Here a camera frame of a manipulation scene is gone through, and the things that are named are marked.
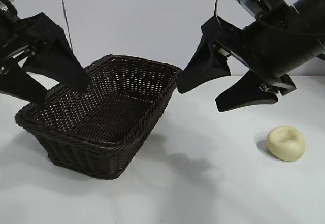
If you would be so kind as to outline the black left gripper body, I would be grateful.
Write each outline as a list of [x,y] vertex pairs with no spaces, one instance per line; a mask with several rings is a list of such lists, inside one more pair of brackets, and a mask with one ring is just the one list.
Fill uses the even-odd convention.
[[40,12],[19,18],[12,2],[1,9],[1,69],[11,69],[24,58],[24,69],[48,69],[48,16]]

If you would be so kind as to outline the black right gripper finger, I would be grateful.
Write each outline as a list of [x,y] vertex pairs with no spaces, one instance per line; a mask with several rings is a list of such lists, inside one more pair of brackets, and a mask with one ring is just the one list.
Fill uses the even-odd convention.
[[272,105],[278,102],[275,94],[261,91],[262,83],[263,80],[259,76],[248,71],[215,99],[218,111],[225,112],[252,105]]
[[203,31],[193,57],[177,79],[177,90],[180,94],[208,81],[231,75],[227,56],[219,53],[224,48],[221,40],[228,35],[225,28]]

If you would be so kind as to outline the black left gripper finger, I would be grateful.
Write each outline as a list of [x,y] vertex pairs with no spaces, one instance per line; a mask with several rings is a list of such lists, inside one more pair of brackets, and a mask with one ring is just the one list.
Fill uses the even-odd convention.
[[86,91],[88,74],[73,54],[64,30],[43,12],[30,18],[36,54],[23,65],[27,72],[52,78],[74,91]]
[[48,90],[30,76],[14,59],[1,61],[1,94],[35,104],[42,103]]

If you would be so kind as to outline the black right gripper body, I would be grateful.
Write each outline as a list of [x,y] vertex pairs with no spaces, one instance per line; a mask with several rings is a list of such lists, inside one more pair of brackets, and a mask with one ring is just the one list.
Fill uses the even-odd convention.
[[306,62],[309,15],[287,6],[260,11],[255,17],[244,29],[218,16],[203,24],[210,65],[202,73],[201,83],[229,76],[228,57],[233,56],[248,72],[224,92],[225,96],[274,97],[295,90],[288,73]]

